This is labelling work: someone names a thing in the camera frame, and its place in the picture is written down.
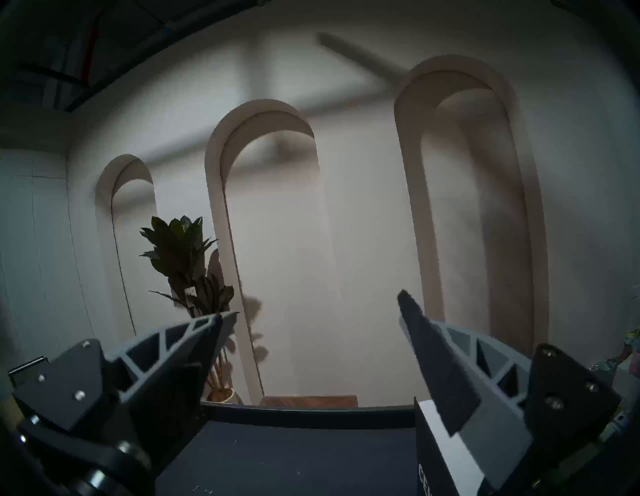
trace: arched wall niche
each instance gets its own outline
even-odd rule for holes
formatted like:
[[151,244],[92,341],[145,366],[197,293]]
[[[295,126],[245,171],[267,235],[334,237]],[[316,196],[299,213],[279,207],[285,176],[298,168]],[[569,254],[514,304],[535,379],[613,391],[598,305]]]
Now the arched wall niche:
[[141,253],[152,249],[140,236],[157,215],[156,192],[149,169],[141,160],[129,163],[116,179],[111,199],[113,233],[125,297],[134,333],[144,334],[189,318],[184,308],[150,291],[171,293],[166,277]]
[[124,284],[120,274],[118,249],[113,232],[111,200],[120,174],[127,165],[139,160],[134,155],[123,154],[111,160],[102,171],[95,187],[95,216],[100,241],[100,260],[106,279],[109,300],[115,320],[116,341],[125,342],[135,336]]
[[547,241],[515,93],[488,65],[457,55],[419,64],[400,88],[396,125],[426,311],[493,328],[530,355],[548,340]]

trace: arch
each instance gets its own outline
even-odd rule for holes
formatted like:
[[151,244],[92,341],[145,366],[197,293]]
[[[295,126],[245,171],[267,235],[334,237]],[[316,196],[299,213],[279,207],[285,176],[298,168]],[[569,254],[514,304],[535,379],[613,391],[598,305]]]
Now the arch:
[[111,199],[116,181],[128,164],[137,161],[134,155],[122,154],[111,160],[104,168],[95,186],[95,221],[100,243],[100,261],[104,270],[107,292],[113,309],[115,334],[118,342],[135,336],[124,283],[120,274],[118,249],[113,232]]
[[[417,88],[420,84],[423,85],[421,90]],[[510,134],[513,140],[512,148],[515,155],[513,161],[515,162],[516,174],[519,176],[518,181],[522,183],[524,201],[524,209],[521,212],[522,223],[526,225],[528,245],[531,250],[531,340],[527,345],[520,342],[516,348],[531,354],[535,346],[548,339],[547,241],[538,172],[516,95],[505,78],[487,64],[474,58],[458,55],[437,56],[418,64],[404,78],[399,89],[395,108],[396,124],[410,191],[424,304],[429,314],[434,318],[443,319],[445,309],[431,199],[426,191],[424,176],[427,164],[422,164],[422,150],[420,148],[422,133],[429,131],[429,126],[431,126],[431,132],[439,133],[439,143],[447,143],[449,140],[452,147],[459,145],[462,148],[467,148],[469,154],[472,155],[470,160],[477,161],[482,150],[478,148],[477,140],[473,143],[468,126],[465,127],[466,124],[461,124],[460,121],[460,111],[465,105],[468,105],[463,102],[465,94],[467,98],[475,94],[474,98],[484,99],[485,103],[493,105],[494,110],[504,107],[507,119],[506,134]],[[411,91],[419,92],[419,97],[415,95],[411,97]],[[402,131],[402,123],[399,122],[399,119],[402,120],[408,115],[407,110],[403,109],[403,101],[407,98],[418,98],[419,100],[416,100],[418,103],[412,110],[415,118],[417,118],[418,112],[425,109],[429,109],[430,115],[429,118],[427,118],[427,114],[420,117],[422,119],[420,125],[413,126],[413,130],[408,132],[408,134],[413,133],[413,136]],[[438,119],[437,125],[433,121],[436,118]],[[419,160],[421,164],[419,171],[412,166],[416,160]],[[491,236],[485,230],[485,239],[487,235]]]
[[152,245],[140,236],[140,227],[150,226],[157,215],[154,182],[140,160],[129,163],[118,176],[111,199],[111,217],[120,276],[135,334],[166,327],[188,318],[176,307],[151,291],[170,294],[166,277],[157,272],[141,253]]
[[[305,138],[305,136],[312,139],[314,138],[314,133],[308,122],[295,108],[278,100],[253,100],[235,108],[225,116],[218,126],[216,126],[207,144],[207,150],[205,153],[205,171],[207,176],[207,187],[209,190],[209,200],[211,202],[211,214],[216,228],[216,237],[218,238],[220,263],[224,272],[226,284],[232,284],[236,289],[236,294],[243,293],[241,292],[240,271],[236,258],[234,237],[232,236],[231,230],[231,223],[233,220],[230,221],[230,212],[232,212],[230,207],[232,205],[228,203],[231,200],[231,197],[228,196],[228,194],[233,195],[235,193],[229,193],[229,191],[227,191],[228,187],[233,186],[231,182],[227,184],[227,181],[231,181],[232,178],[240,177],[239,174],[242,174],[243,170],[249,170],[249,173],[253,173],[252,171],[255,171],[255,169],[252,169],[251,166],[245,167],[244,165],[240,169],[234,169],[234,172],[231,175],[230,170],[234,163],[237,163],[238,160],[245,157],[245,155],[243,155],[243,151],[249,143],[251,143],[252,146],[259,146],[262,137],[279,131],[296,132],[295,135],[300,136],[298,140],[303,142],[303,147],[307,147],[309,143],[313,143],[314,157],[315,160],[317,160],[315,141],[306,141],[308,138]],[[275,144],[276,147],[273,151],[276,155],[282,152],[289,153],[292,151],[295,154],[296,151],[299,151],[291,149],[286,150],[284,149],[286,147],[279,148],[277,145],[281,143]],[[268,171],[270,169],[265,167],[262,170]],[[238,248],[242,248],[241,251],[244,253],[246,252],[247,244],[248,243],[245,240],[242,246],[238,246]],[[248,257],[246,255],[243,256],[243,263],[246,263]],[[260,381],[249,334],[250,330],[248,322],[252,316],[247,315],[247,313],[250,313],[250,308],[245,309],[245,305],[250,306],[250,303],[244,302],[243,304],[243,300],[241,298],[234,298],[231,304],[231,310],[239,312],[239,318],[236,324],[238,349],[250,397],[252,402],[255,404],[262,399],[262,386],[268,386],[268,384]],[[265,377],[267,382],[269,382],[270,379],[271,374]],[[276,394],[295,394],[295,392],[277,392]],[[305,394],[322,393],[305,391]]]

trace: plant pot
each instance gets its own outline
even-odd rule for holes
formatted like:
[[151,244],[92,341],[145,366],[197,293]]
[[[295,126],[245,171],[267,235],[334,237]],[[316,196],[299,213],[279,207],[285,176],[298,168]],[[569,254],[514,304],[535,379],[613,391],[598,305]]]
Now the plant pot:
[[208,400],[208,399],[203,399],[203,401],[206,402],[206,403],[242,404],[242,400],[240,400],[240,397],[238,396],[238,393],[233,388],[231,388],[231,394],[225,400],[222,400],[222,401],[211,401],[211,400]]

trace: exposed ceiling pipe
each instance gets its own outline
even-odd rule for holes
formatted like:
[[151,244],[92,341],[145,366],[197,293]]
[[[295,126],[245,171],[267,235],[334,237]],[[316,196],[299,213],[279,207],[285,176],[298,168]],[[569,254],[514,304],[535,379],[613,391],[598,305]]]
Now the exposed ceiling pipe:
[[214,11],[199,17],[186,26],[183,26],[181,28],[178,27],[168,36],[140,51],[138,54],[134,55],[128,62],[124,63],[116,70],[108,73],[100,81],[97,81],[95,84],[91,85],[89,89],[87,89],[84,93],[80,94],[80,96],[72,101],[65,108],[65,110],[67,112],[73,112],[80,105],[85,103],[89,98],[105,89],[107,86],[122,77],[135,66],[139,65],[151,56],[174,44],[175,42],[178,42],[179,40],[182,40],[183,38],[186,38],[187,36],[192,35],[193,33],[196,33],[197,31],[200,31],[201,29],[204,29],[211,24],[227,19],[244,10],[256,6],[264,6],[265,2],[266,0],[228,0],[223,5],[216,5],[217,8]]
[[93,60],[93,50],[95,49],[95,44],[98,41],[98,36],[100,35],[100,20],[104,15],[104,10],[101,10],[97,16],[95,16],[95,21],[93,22],[93,26],[91,28],[91,32],[89,34],[89,42],[86,46],[86,52],[84,52],[84,62],[82,66],[82,73],[80,79],[85,83],[86,86],[89,86],[89,73],[91,72],[91,61]]
[[63,72],[49,69],[47,67],[42,67],[37,64],[21,63],[21,64],[18,64],[18,69],[25,70],[33,74],[40,74],[41,76],[52,77],[53,79],[57,79],[59,81],[62,81],[63,83],[69,83],[75,86],[82,86],[83,88],[89,87],[89,85],[86,82],[82,81],[81,79],[78,79],[77,77],[73,77],[68,74],[64,74]]

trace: white wall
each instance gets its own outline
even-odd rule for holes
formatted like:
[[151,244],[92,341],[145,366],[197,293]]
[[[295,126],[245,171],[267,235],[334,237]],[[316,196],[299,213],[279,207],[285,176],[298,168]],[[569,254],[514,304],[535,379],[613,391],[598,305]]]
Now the white wall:
[[[355,45],[360,62],[323,47],[321,32]],[[95,187],[106,165],[135,155],[150,168],[161,217],[164,208],[182,214],[184,202],[211,223],[209,136],[239,105],[277,99],[295,107],[316,138],[346,350],[362,364],[350,378],[358,400],[424,397],[397,327],[395,295],[403,287],[418,295],[421,284],[394,102],[407,71],[443,54],[476,58],[513,89],[544,206],[551,342],[584,364],[617,353],[621,308],[637,282],[629,270],[637,193],[629,184],[639,151],[628,131],[640,124],[637,95],[590,29],[542,0],[274,0],[167,48],[87,102],[74,114],[68,192],[96,334],[107,346],[117,342],[108,278],[95,270]],[[246,369],[245,376],[255,379]]]
[[72,245],[65,157],[0,150],[0,396],[6,371],[93,337]]

